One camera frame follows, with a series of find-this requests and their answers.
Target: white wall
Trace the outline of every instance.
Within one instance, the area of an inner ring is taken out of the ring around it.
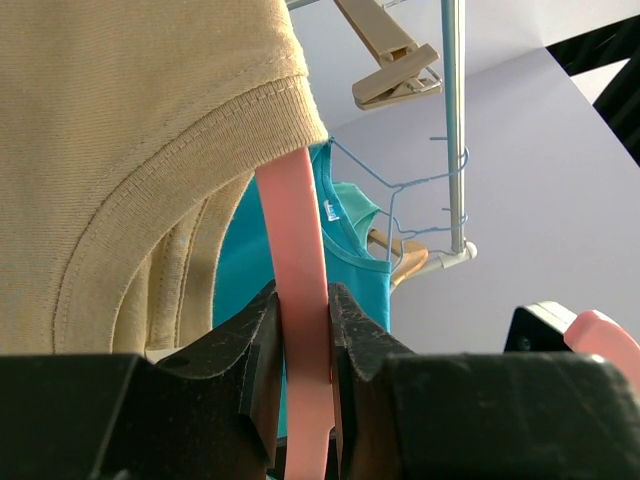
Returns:
[[[390,180],[446,169],[444,98],[407,102],[335,131]],[[501,351],[517,305],[597,308],[640,338],[640,169],[546,50],[467,80],[466,236],[478,257],[393,294],[393,333],[420,352]],[[334,178],[388,193],[336,150]],[[447,185],[399,204],[404,226],[446,224]],[[447,247],[447,235],[423,238]]]

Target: blue wire hanger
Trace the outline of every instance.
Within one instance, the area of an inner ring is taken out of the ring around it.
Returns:
[[[447,137],[431,137],[430,140],[447,140]],[[400,262],[402,262],[402,257],[404,256],[404,242],[407,240],[410,240],[412,238],[415,238],[418,235],[422,235],[425,233],[433,233],[433,232],[450,232],[452,230],[456,230],[461,228],[466,222],[467,222],[467,215],[465,214],[464,217],[460,220],[460,222],[456,225],[452,225],[450,227],[428,227],[428,228],[423,228],[420,230],[415,230],[415,229],[403,229],[400,226],[400,222],[398,221],[398,219],[395,217],[394,215],[394,210],[395,210],[395,202],[396,202],[396,196],[407,190],[408,188],[411,187],[415,187],[416,185],[422,185],[428,182],[431,182],[433,180],[439,180],[442,178],[448,178],[451,177],[452,175],[458,175],[460,172],[462,172],[466,166],[467,166],[467,162],[469,161],[469,150],[467,149],[467,147],[464,148],[464,158],[463,158],[463,162],[462,165],[460,166],[460,168],[458,168],[457,170],[453,170],[447,173],[441,173],[438,175],[434,175],[431,177],[425,177],[425,178],[418,178],[415,180],[411,180],[409,182],[401,182],[401,183],[390,183],[388,181],[386,181],[384,178],[382,178],[380,175],[378,175],[371,167],[369,167],[365,162],[363,162],[362,160],[360,160],[356,155],[354,155],[353,153],[351,153],[351,151],[349,151],[349,149],[347,149],[344,145],[342,145],[340,142],[338,142],[335,137],[331,137],[329,138],[329,143],[335,145],[336,147],[338,147],[342,152],[344,152],[345,155],[347,155],[351,160],[353,160],[354,162],[356,162],[358,165],[360,165],[367,173],[369,173],[373,178],[375,178],[378,182],[380,182],[382,185],[384,185],[385,187],[389,188],[390,190],[393,190],[393,193],[391,194],[391,204],[389,206],[389,211],[386,212],[384,210],[381,211],[381,213],[383,213],[384,215],[386,215],[387,217],[389,217],[389,223],[387,226],[387,238],[389,239],[389,244],[387,245],[387,261],[391,262],[391,238],[392,238],[392,234],[393,234],[393,226],[396,226],[396,230],[405,235],[405,237],[402,239],[401,241],[401,245],[402,245],[402,255],[400,256],[400,258],[398,259],[398,261],[396,262],[396,264],[394,265],[394,270],[395,268],[400,264]],[[448,211],[450,210],[449,208],[443,208],[442,210],[444,211]]]

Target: clothing tag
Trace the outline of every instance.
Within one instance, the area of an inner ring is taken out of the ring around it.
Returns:
[[[340,217],[336,215],[336,210],[333,208],[333,205],[329,203],[329,200],[324,201],[324,209],[327,212],[327,219],[330,222],[335,222],[336,220],[340,220]]]

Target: pink hanger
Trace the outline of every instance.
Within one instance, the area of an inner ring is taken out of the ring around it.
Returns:
[[[589,310],[578,315],[564,333],[564,342],[574,352],[609,360],[640,393],[640,345],[605,314]]]
[[[309,150],[256,170],[280,301],[287,365],[285,480],[323,480],[335,420],[329,296]]]

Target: ceiling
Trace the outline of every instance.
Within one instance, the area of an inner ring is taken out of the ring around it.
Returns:
[[[387,12],[418,43],[430,43],[442,53],[439,1],[406,0]],[[640,0],[467,1],[467,75],[637,14]],[[351,85],[378,65],[333,1],[311,3],[293,10],[291,17],[327,126],[336,128],[364,115],[353,104]],[[435,67],[443,73],[441,62]]]

